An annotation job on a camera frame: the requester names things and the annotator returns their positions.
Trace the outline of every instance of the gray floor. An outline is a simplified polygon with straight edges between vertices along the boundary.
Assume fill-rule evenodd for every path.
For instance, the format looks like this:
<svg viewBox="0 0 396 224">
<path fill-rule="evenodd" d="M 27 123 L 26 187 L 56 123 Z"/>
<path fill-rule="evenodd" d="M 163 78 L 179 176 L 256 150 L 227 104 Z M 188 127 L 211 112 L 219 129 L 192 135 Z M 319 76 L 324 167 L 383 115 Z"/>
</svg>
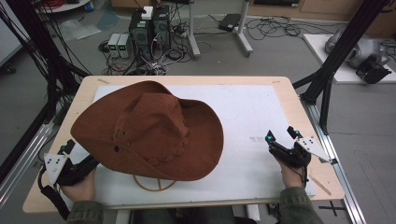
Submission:
<svg viewBox="0 0 396 224">
<path fill-rule="evenodd" d="M 77 9 L 60 13 L 59 21 L 84 17 L 81 23 L 96 24 L 105 12 L 104 9 L 96 9 L 87 13 Z M 208 19 L 196 19 L 197 26 Z M 86 39 L 70 40 L 67 44 L 93 74 L 100 75 L 106 68 L 106 61 L 98 51 L 98 45 L 112 33 L 126 32 L 128 25 L 128 20 L 121 19 L 107 31 Z M 334 32 L 338 27 L 340 25 L 326 29 Z M 198 61 L 171 65 L 168 76 L 282 76 L 294 82 L 320 67 L 313 52 L 303 40 L 296 37 L 266 37 L 256 41 L 247 35 L 254 49 L 249 58 L 245 57 L 233 35 L 198 35 L 196 38 L 202 57 Z M 14 148 L 47 100 L 46 81 L 40 76 L 27 53 L 22 50 L 11 62 L 17 73 L 10 75 L 2 70 L 0 74 L 0 162 Z M 396 69 L 395 62 L 389 63 L 389 66 Z M 297 92 L 302 93 L 305 88 L 302 87 Z M 367 223 L 396 223 L 395 94 L 394 84 L 332 86 L 328 120 L 330 137 Z M 1 223 L 62 222 L 58 214 L 31 215 L 21 210 L 30 187 L 35 184 L 37 172 L 38 169 L 31 165 L 1 209 Z M 342 202 L 333 204 L 344 207 Z M 315 202 L 315 207 L 325 223 L 350 223 L 343 210 L 337 210 L 335 216 L 332 210 L 319 209 L 320 206 L 330 205 L 330 202 Z M 243 209 L 235 209 L 236 213 L 244 215 Z M 260 209 L 262 220 L 268 219 L 262 223 L 275 223 L 271 217 L 265 215 L 264 207 L 261 206 Z M 114 223 L 115 215 L 115 212 L 106 212 L 106 223 Z"/>
</svg>

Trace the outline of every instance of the hat brim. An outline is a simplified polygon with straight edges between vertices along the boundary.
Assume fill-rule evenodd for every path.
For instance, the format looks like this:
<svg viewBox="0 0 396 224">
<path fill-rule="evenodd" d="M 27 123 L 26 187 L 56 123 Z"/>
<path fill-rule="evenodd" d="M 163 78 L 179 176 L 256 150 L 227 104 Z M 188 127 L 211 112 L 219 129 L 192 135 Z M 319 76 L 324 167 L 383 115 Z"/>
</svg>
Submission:
<svg viewBox="0 0 396 224">
<path fill-rule="evenodd" d="M 218 116 L 207 104 L 178 99 L 189 128 L 189 148 L 171 162 L 152 166 L 127 146 L 115 149 L 114 127 L 125 106 L 143 93 L 173 95 L 162 84 L 143 81 L 111 92 L 90 105 L 75 121 L 71 134 L 108 169 L 160 179 L 192 181 L 205 177 L 219 163 L 223 131 Z"/>
</svg>

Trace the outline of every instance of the sleeve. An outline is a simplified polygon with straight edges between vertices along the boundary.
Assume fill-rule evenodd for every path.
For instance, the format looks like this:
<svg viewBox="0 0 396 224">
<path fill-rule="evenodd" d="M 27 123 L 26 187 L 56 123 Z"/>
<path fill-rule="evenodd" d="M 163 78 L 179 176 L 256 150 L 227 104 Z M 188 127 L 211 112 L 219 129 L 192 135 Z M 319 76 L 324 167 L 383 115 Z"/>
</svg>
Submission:
<svg viewBox="0 0 396 224">
<path fill-rule="evenodd" d="M 323 223 L 303 188 L 282 190 L 280 192 L 279 211 L 282 224 Z"/>
<path fill-rule="evenodd" d="M 67 224 L 102 224 L 103 205 L 97 202 L 78 202 L 73 204 Z"/>
</svg>

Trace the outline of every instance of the wooden table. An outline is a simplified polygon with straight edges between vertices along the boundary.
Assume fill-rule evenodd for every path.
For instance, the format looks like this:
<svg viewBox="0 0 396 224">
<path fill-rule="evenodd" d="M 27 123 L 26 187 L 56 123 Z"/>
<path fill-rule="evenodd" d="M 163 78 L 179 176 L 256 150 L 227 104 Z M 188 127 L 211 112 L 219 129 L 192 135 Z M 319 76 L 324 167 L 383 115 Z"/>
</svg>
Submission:
<svg viewBox="0 0 396 224">
<path fill-rule="evenodd" d="M 155 80 L 163 85 L 270 85 L 276 91 L 279 102 L 285 113 L 290 126 L 298 127 L 298 130 L 305 136 L 314 136 L 316 133 L 310 123 L 304 108 L 286 77 L 85 77 L 78 93 L 71 104 L 64 122 L 54 139 L 49 153 L 56 154 L 67 140 L 73 139 L 70 129 L 79 114 L 83 112 L 93 100 L 99 86 L 131 85 L 144 80 Z M 341 200 L 344 198 L 344 191 L 329 163 L 321 163 L 317 157 L 313 157 L 308 166 L 308 174 L 313 180 L 316 195 L 313 201 Z M 243 203 L 273 203 L 274 199 L 248 200 Z M 41 194 L 35 182 L 23 205 L 26 213 L 56 212 L 54 205 L 44 195 Z"/>
</svg>

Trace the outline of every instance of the hand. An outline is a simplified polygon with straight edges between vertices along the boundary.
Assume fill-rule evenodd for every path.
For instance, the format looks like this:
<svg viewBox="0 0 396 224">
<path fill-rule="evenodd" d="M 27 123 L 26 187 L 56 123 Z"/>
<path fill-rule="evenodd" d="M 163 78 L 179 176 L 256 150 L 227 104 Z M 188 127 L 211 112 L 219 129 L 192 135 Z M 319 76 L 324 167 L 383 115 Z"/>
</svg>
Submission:
<svg viewBox="0 0 396 224">
<path fill-rule="evenodd" d="M 285 184 L 286 189 L 290 188 L 302 188 L 303 187 L 303 168 L 291 168 L 285 165 L 282 161 L 279 161 L 280 168 L 282 169 L 282 180 Z"/>
<path fill-rule="evenodd" d="M 93 201 L 96 194 L 95 189 L 95 172 L 92 170 L 85 178 L 74 186 L 61 186 L 64 195 L 73 203 L 81 201 Z"/>
</svg>

